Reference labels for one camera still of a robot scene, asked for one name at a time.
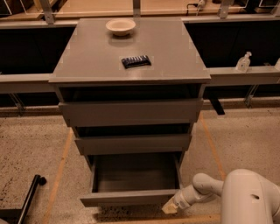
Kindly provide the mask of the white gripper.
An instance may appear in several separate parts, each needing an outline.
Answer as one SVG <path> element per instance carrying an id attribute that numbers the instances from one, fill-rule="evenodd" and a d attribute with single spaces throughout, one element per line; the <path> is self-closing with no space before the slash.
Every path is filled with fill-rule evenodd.
<path id="1" fill-rule="evenodd" d="M 176 192 L 173 198 L 163 205 L 162 211 L 165 214 L 176 214 L 180 209 L 184 210 L 195 203 L 206 202 L 212 197 L 211 192 L 202 193 L 193 185 L 189 185 Z"/>

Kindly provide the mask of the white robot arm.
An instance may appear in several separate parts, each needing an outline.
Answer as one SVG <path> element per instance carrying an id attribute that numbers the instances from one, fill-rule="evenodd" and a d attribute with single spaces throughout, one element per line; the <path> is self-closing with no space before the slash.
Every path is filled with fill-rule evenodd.
<path id="1" fill-rule="evenodd" d="M 221 224 L 280 224 L 280 186 L 246 169 L 231 171 L 224 181 L 198 173 L 162 210 L 175 214 L 214 195 L 221 198 Z"/>

